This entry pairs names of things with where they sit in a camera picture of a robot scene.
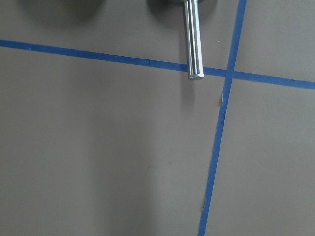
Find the steel muddler black tip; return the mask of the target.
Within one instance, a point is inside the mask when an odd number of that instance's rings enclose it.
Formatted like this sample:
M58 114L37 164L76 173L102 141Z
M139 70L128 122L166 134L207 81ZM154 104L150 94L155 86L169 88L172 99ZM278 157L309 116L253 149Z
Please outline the steel muddler black tip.
M198 0L183 0L183 16L187 51L188 78L204 78Z

